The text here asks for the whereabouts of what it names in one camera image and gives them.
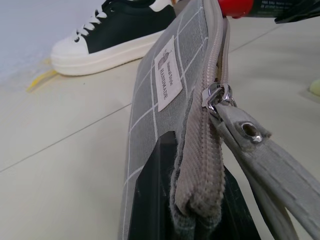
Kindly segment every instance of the white wall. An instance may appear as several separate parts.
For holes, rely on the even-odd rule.
[[[1,0],[0,82],[49,56],[104,0]]]

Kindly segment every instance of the yellow object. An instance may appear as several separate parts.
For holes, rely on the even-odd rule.
[[[320,97],[320,79],[314,81],[311,83],[311,86],[309,88],[310,92],[314,95],[317,95]]]
[[[46,58],[45,60],[43,60],[43,63],[49,65],[49,64],[51,64],[51,59]]]
[[[38,84],[40,84],[41,82],[43,82],[44,80],[51,78],[53,76],[55,76],[57,74],[57,72],[55,70],[50,70],[47,71],[41,75],[39,75],[38,77],[36,77],[31,85],[26,89],[27,92],[30,92],[32,89],[34,89]]]

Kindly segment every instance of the fabric label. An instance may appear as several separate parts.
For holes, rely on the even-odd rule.
[[[174,36],[154,58],[154,71],[158,112],[160,112],[176,98],[183,88],[177,66]]]

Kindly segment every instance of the white rubber sole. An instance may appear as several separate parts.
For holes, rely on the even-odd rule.
[[[164,31],[159,31],[108,49],[84,56],[51,55],[51,63],[58,73],[81,76],[99,73],[143,58]]]

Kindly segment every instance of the tile grout line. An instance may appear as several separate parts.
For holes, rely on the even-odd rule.
[[[259,39],[259,38],[261,38],[261,37],[263,37],[263,36],[265,36],[265,35],[267,35],[267,34],[271,33],[271,32],[272,32],[272,31],[274,31],[274,30],[277,30],[277,29],[281,28],[282,26],[283,26],[283,24],[281,24],[281,25],[279,25],[279,26],[276,26],[276,27],[274,27],[274,28],[272,28],[272,29],[270,29],[270,30],[266,31],[265,33],[261,34],[260,36],[257,36],[257,37],[255,37],[254,39],[252,39],[252,40],[250,40],[250,41],[248,41],[248,42],[246,42],[246,43],[244,43],[244,44],[242,44],[242,45],[240,45],[240,46],[236,47],[235,49],[233,49],[233,50],[229,51],[229,52],[228,52],[228,54],[233,53],[234,51],[236,51],[236,50],[238,50],[238,49],[240,49],[240,48],[242,48],[242,47],[244,47],[244,46],[246,46],[246,45],[248,45],[248,44],[250,44],[250,43],[254,42],[255,40],[257,40],[257,39]]]
[[[8,170],[8,169],[12,168],[12,167],[14,167],[14,166],[16,166],[16,165],[18,165],[18,164],[20,164],[20,163],[24,162],[25,160],[27,160],[27,159],[29,159],[29,158],[31,158],[31,157],[33,157],[33,156],[35,156],[35,155],[37,155],[37,154],[39,154],[39,153],[43,152],[44,150],[46,150],[46,149],[48,149],[48,148],[50,148],[50,147],[52,147],[52,146],[54,146],[54,145],[56,145],[56,144],[58,144],[58,143],[62,142],[63,140],[66,140],[67,138],[69,138],[69,137],[71,137],[71,136],[73,136],[73,135],[75,135],[75,134],[77,134],[77,133],[81,132],[82,130],[84,130],[84,129],[86,129],[86,128],[88,128],[88,127],[90,127],[90,126],[92,126],[92,125],[94,125],[94,124],[96,124],[96,123],[98,123],[98,122],[100,122],[101,120],[103,120],[103,119],[105,119],[105,118],[107,118],[107,117],[109,117],[109,116],[111,116],[111,115],[113,115],[113,114],[115,114],[115,113],[117,113],[117,112],[121,111],[122,109],[125,109],[126,107],[128,107],[128,106],[130,106],[130,105],[131,105],[131,103],[129,103],[129,104],[127,104],[127,105],[125,105],[125,106],[123,106],[123,107],[119,108],[118,110],[113,111],[112,113],[110,113],[110,114],[108,114],[108,115],[106,115],[106,116],[104,116],[104,117],[102,117],[102,118],[100,118],[100,119],[98,119],[98,120],[96,120],[96,121],[94,121],[94,122],[90,123],[89,125],[87,125],[87,126],[85,126],[85,127],[81,128],[81,129],[79,129],[79,130],[77,130],[77,131],[75,131],[75,132],[71,133],[70,135],[65,136],[64,138],[62,138],[62,139],[60,139],[60,140],[58,140],[58,141],[56,141],[56,142],[54,142],[54,143],[50,144],[49,146],[46,146],[46,147],[44,147],[43,149],[41,149],[41,150],[39,150],[39,151],[37,151],[37,152],[35,152],[35,153],[33,153],[33,154],[31,154],[31,155],[27,156],[27,157],[24,157],[23,159],[21,159],[21,160],[19,160],[19,161],[15,162],[15,163],[13,163],[13,164],[11,164],[11,165],[9,165],[9,166],[7,166],[7,167],[3,168],[3,169],[1,169],[1,170],[0,170],[0,174],[1,174],[1,173],[3,173],[3,172],[4,172],[4,171],[6,171],[6,170]]]

